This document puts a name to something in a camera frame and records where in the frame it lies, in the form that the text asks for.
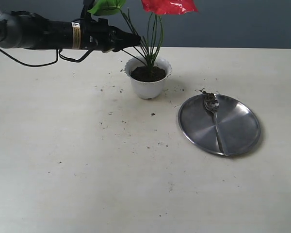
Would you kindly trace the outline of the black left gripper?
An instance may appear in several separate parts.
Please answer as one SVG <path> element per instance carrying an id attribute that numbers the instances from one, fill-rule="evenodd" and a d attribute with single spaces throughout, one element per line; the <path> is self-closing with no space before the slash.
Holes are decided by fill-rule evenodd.
<path id="1" fill-rule="evenodd" d="M 126 48 L 139 46 L 141 37 L 124 32 L 108 24 L 106 19 L 98 21 L 82 18 L 80 50 L 97 50 L 103 53 L 119 52 Z"/>

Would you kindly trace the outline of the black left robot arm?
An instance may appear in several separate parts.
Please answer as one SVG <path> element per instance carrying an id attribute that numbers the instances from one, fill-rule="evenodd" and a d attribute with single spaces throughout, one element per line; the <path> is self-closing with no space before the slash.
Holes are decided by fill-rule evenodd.
<path id="1" fill-rule="evenodd" d="M 140 42 L 140 36 L 110 26 L 102 18 L 86 17 L 66 22 L 27 11 L 0 14 L 0 48 L 3 49 L 118 52 L 138 46 Z"/>

